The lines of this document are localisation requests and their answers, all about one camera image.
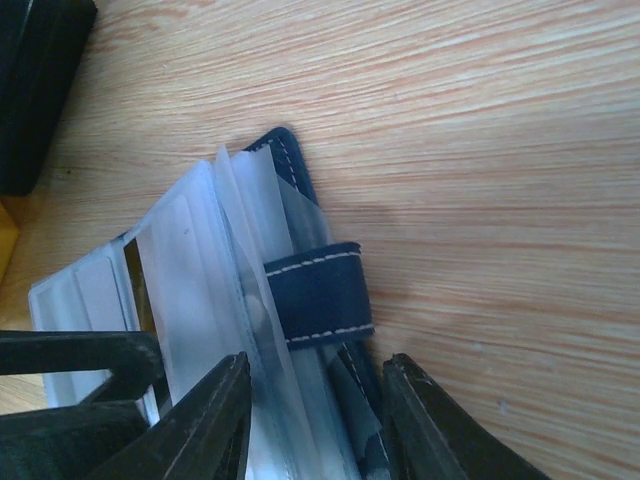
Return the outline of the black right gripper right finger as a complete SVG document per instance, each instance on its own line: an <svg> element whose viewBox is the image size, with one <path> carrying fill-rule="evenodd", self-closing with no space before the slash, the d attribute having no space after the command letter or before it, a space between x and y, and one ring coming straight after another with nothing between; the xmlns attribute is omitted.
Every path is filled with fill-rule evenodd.
<svg viewBox="0 0 640 480"><path fill-rule="evenodd" d="M546 479L475 421L410 356L383 364L383 433L393 479Z"/></svg>

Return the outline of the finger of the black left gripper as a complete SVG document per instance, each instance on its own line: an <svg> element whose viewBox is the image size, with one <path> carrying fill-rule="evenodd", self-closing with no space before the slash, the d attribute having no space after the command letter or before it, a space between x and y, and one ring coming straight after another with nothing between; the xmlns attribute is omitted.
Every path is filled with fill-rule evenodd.
<svg viewBox="0 0 640 480"><path fill-rule="evenodd" d="M164 377L140 331L4 331L1 373L40 374L45 409L1 418L4 479L83 479L149 427L140 399Z"/></svg>

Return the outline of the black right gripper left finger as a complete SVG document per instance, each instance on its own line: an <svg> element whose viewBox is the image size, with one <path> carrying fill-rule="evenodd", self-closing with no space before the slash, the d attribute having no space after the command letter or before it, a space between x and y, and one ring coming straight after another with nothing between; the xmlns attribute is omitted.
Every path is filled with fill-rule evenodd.
<svg viewBox="0 0 640 480"><path fill-rule="evenodd" d="M224 357L157 424L90 479L243 479L251 428L247 354Z"/></svg>

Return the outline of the blue leather card holder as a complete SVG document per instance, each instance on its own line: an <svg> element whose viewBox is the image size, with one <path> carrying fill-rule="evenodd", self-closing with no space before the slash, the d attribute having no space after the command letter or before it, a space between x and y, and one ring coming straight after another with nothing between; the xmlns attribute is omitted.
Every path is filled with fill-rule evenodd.
<svg viewBox="0 0 640 480"><path fill-rule="evenodd" d="M250 479L386 479L361 248L336 242L297 139L221 149L130 230L35 284L42 331L140 330L123 248L136 239L172 407L222 358L252 375ZM161 414L153 387L139 401Z"/></svg>

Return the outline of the white magnetic stripe card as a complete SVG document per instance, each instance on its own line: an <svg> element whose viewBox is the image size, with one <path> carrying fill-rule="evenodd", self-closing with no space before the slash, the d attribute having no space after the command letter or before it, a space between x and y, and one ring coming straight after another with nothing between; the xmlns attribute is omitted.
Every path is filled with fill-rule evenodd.
<svg viewBox="0 0 640 480"><path fill-rule="evenodd" d="M123 251L140 330L158 338L137 240L130 240ZM153 384L153 392L161 414L172 407L166 374Z"/></svg>

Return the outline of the black bin with teal cards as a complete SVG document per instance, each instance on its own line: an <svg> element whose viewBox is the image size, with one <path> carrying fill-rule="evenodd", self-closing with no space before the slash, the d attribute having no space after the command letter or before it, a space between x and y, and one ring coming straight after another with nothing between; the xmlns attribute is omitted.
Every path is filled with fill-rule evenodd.
<svg viewBox="0 0 640 480"><path fill-rule="evenodd" d="M92 1L1 3L1 193L36 185L93 28Z"/></svg>

